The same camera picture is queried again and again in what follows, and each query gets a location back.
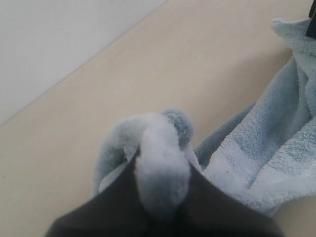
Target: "white wall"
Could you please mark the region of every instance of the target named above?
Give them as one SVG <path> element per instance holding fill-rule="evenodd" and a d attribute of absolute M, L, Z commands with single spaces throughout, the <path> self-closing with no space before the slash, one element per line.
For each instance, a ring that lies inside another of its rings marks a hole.
<path fill-rule="evenodd" d="M 166 0 L 0 0 L 0 124 Z"/>

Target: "blue fleece blanket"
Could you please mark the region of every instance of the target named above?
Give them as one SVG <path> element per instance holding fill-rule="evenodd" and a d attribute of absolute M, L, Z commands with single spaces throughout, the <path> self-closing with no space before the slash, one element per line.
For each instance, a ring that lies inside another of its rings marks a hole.
<path fill-rule="evenodd" d="M 210 134 L 195 150 L 184 113 L 167 110 L 119 122 L 96 163 L 93 192 L 107 188 L 137 147 L 135 177 L 145 209 L 163 218 L 184 200 L 189 163 L 227 195 L 272 215 L 286 201 L 316 194 L 316 40 L 309 20 L 276 19 L 274 32 L 293 57 L 254 104 Z"/>

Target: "beige floor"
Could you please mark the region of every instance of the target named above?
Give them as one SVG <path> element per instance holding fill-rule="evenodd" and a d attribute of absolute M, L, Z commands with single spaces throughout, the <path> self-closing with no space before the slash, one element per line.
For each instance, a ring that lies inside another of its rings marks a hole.
<path fill-rule="evenodd" d="M 0 236 L 40 237 L 90 197 L 99 143 L 118 119 L 176 106 L 197 144 L 254 101 L 291 55 L 274 17 L 310 0 L 170 0 L 0 127 Z M 288 237 L 316 236 L 316 200 L 276 215 Z"/>

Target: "light blue towel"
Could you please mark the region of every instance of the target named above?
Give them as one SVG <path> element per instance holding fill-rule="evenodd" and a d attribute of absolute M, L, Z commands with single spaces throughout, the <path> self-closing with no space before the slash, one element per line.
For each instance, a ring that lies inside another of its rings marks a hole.
<path fill-rule="evenodd" d="M 105 138 L 94 171 L 93 193 L 107 188 L 138 146 L 135 178 L 144 207 L 164 218 L 185 199 L 189 163 L 244 205 L 272 215 L 286 201 L 316 194 L 316 40 L 309 20 L 276 19 L 272 29 L 293 57 L 254 104 L 209 135 L 195 150 L 184 113 L 133 116 Z"/>
<path fill-rule="evenodd" d="M 195 149 L 210 182 L 267 214 L 316 194 L 316 40 L 305 36 L 309 22 L 273 21 L 293 57 L 253 107 Z"/>

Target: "black object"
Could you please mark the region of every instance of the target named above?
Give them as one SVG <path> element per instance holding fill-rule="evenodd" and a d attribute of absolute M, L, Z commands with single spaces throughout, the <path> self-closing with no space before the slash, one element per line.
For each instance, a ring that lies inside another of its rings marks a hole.
<path fill-rule="evenodd" d="M 261 215 L 210 184 L 191 166 L 188 195 L 174 221 L 157 222 L 138 197 L 137 156 L 101 194 L 57 219 L 46 237 L 281 237 L 272 218 Z"/>
<path fill-rule="evenodd" d="M 311 22 L 307 28 L 306 36 L 316 39 L 316 0 L 313 1 L 310 13 L 308 15 L 311 18 Z"/>

